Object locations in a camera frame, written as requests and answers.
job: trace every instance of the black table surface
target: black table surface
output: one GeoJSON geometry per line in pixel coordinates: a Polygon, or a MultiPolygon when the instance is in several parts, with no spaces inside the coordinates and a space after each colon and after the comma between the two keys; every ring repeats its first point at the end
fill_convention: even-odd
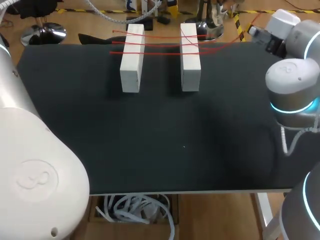
{"type": "Polygon", "coordinates": [[[140,93],[123,93],[122,56],[109,54],[121,50],[28,46],[18,64],[41,118],[86,168],[91,194],[290,189],[318,162],[316,134],[283,155],[265,85],[279,59],[253,43],[201,55],[199,92],[182,92],[180,56],[145,55],[140,93]]]}

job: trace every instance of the wooden block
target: wooden block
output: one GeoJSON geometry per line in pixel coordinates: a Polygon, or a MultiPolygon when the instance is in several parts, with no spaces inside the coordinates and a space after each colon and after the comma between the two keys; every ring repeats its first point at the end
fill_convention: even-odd
{"type": "Polygon", "coordinates": [[[196,36],[197,29],[195,23],[182,23],[180,25],[181,41],[180,53],[181,55],[181,86],[184,92],[197,92],[199,91],[200,77],[201,77],[201,64],[199,54],[186,53],[199,53],[198,38],[185,37],[196,36]]]}
{"type": "Polygon", "coordinates": [[[138,93],[140,89],[140,80],[144,61],[144,55],[139,53],[143,53],[145,51],[145,46],[141,45],[145,44],[145,37],[130,35],[129,33],[144,35],[144,25],[129,24],[127,32],[128,33],[125,40],[126,43],[123,49],[124,54],[122,56],[120,66],[122,91],[124,93],[138,93]]]}

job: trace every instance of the black cloth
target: black cloth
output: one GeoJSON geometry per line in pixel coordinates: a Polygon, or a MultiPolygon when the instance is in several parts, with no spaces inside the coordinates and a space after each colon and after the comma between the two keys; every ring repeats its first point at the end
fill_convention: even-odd
{"type": "Polygon", "coordinates": [[[40,18],[53,13],[57,8],[57,0],[20,0],[16,5],[21,19],[40,18]]]}
{"type": "Polygon", "coordinates": [[[115,41],[115,42],[125,42],[126,41],[126,36],[114,36],[114,37],[111,37],[111,38],[104,40],[104,39],[97,38],[94,36],[79,33],[78,37],[79,37],[79,41],[82,45],[86,45],[86,44],[106,45],[106,44],[112,44],[113,41],[115,41]]]}
{"type": "Polygon", "coordinates": [[[199,92],[181,91],[180,56],[145,55],[131,94],[122,92],[122,56],[109,54],[122,50],[27,46],[18,64],[41,118],[83,162],[91,194],[290,189],[319,161],[319,134],[283,155],[265,85],[279,58],[259,46],[201,55],[199,92]]]}

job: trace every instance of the red string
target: red string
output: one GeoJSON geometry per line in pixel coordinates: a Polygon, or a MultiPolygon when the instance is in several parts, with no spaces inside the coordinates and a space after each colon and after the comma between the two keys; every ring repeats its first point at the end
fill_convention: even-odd
{"type": "Polygon", "coordinates": [[[251,22],[251,25],[253,25],[260,16],[261,16],[261,12],[257,16],[255,16],[255,18],[251,22]]]}
{"type": "MultiPolygon", "coordinates": [[[[211,44],[215,41],[205,41],[205,42],[198,42],[197,44],[211,44]]],[[[131,44],[131,45],[143,45],[148,47],[154,47],[154,48],[175,48],[180,46],[190,46],[194,45],[196,43],[187,43],[187,44],[147,44],[147,43],[134,43],[134,42],[125,42],[125,41],[112,41],[112,44],[131,44]]]]}
{"type": "Polygon", "coordinates": [[[230,46],[231,44],[233,44],[235,41],[237,41],[240,38],[240,36],[238,36],[237,38],[235,38],[234,40],[232,40],[231,42],[228,42],[227,44],[224,44],[222,46],[219,47],[215,47],[215,48],[207,48],[210,51],[203,51],[203,52],[188,52],[188,53],[178,53],[178,52],[122,52],[122,51],[110,51],[110,54],[143,54],[143,55],[168,55],[168,56],[181,56],[181,55],[205,55],[205,54],[213,54],[216,53],[217,51],[224,49],[228,46],[230,46]]]}
{"type": "MultiPolygon", "coordinates": [[[[134,36],[143,36],[147,38],[155,38],[155,39],[181,39],[184,38],[184,36],[150,36],[150,35],[144,35],[144,34],[136,34],[136,33],[131,33],[127,31],[119,31],[119,30],[112,30],[113,33],[122,33],[122,34],[130,34],[134,36]]],[[[206,37],[207,35],[192,35],[192,36],[187,36],[188,38],[197,38],[197,37],[206,37]]]]}

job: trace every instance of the yellow black tape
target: yellow black tape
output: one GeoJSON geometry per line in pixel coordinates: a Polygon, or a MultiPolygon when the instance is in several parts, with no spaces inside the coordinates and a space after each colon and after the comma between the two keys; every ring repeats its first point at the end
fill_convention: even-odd
{"type": "Polygon", "coordinates": [[[246,40],[245,35],[243,33],[242,27],[240,25],[239,14],[234,14],[233,16],[234,16],[233,20],[235,22],[235,27],[236,27],[236,30],[239,34],[240,42],[242,42],[242,43],[246,42],[247,40],[246,40]]]}
{"type": "MultiPolygon", "coordinates": [[[[90,13],[94,14],[95,11],[93,10],[87,10],[87,9],[72,9],[72,8],[56,8],[56,12],[59,14],[65,13],[65,12],[76,12],[76,13],[90,13]]],[[[131,11],[131,10],[100,10],[103,14],[137,14],[137,11],[131,11]]]]}
{"type": "MultiPolygon", "coordinates": [[[[76,12],[76,13],[90,13],[94,14],[95,11],[93,10],[87,10],[87,9],[72,9],[72,8],[56,8],[56,12],[59,14],[65,13],[65,12],[76,12]]],[[[139,11],[131,11],[131,10],[100,10],[103,14],[141,14],[139,11]]],[[[168,14],[170,15],[170,12],[163,11],[162,14],[168,14]]],[[[192,12],[188,11],[179,11],[178,14],[180,15],[194,15],[192,12]]]]}
{"type": "MultiPolygon", "coordinates": [[[[95,12],[93,10],[87,10],[87,9],[72,9],[72,8],[56,8],[56,12],[62,14],[65,12],[77,12],[77,13],[90,13],[94,14],[95,12]]],[[[320,14],[320,10],[287,10],[290,13],[295,14],[320,14]]],[[[100,10],[103,14],[141,14],[139,11],[131,11],[131,10],[100,10]]],[[[273,14],[276,10],[237,10],[234,12],[234,14],[273,14]]],[[[168,11],[161,12],[162,14],[170,14],[168,11]]],[[[179,11],[180,15],[195,15],[194,12],[189,11],[179,11]]]]}
{"type": "MultiPolygon", "coordinates": [[[[320,14],[320,10],[287,10],[289,13],[294,14],[320,14]]],[[[237,10],[237,14],[274,14],[276,10],[237,10]]]]}

